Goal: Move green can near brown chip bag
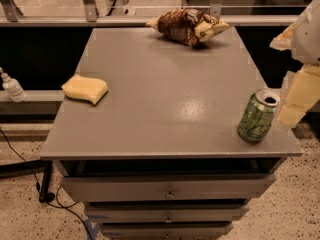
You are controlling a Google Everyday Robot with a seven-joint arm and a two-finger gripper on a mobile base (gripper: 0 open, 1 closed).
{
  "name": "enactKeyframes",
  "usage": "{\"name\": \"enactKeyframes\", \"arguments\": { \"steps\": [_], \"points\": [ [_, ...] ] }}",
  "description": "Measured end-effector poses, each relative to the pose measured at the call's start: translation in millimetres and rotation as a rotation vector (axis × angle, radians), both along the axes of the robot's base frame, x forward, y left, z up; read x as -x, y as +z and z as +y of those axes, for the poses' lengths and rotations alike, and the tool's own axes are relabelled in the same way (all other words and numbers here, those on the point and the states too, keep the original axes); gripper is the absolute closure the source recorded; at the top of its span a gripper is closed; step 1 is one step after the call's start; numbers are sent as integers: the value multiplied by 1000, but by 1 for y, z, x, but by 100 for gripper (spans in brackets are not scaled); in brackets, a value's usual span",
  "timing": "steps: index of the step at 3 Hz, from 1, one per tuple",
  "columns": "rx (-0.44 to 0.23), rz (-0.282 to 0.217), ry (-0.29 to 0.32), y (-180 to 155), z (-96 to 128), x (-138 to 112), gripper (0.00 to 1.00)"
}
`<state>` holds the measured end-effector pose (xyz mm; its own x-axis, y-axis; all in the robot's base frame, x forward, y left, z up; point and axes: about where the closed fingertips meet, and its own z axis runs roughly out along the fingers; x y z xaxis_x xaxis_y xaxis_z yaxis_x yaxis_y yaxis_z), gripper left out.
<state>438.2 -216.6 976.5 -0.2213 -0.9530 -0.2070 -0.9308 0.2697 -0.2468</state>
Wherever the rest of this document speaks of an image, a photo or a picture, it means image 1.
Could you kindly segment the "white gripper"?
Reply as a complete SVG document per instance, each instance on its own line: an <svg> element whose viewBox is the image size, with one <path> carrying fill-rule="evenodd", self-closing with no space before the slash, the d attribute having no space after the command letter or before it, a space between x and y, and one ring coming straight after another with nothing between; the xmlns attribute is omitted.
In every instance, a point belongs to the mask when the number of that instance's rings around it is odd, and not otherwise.
<svg viewBox="0 0 320 240"><path fill-rule="evenodd" d="M312 0L295 24L275 37L270 47L291 49L292 57L305 64L287 77L289 87L277 115L278 121L295 127L320 100L320 66L315 66L320 64L320 0Z"/></svg>

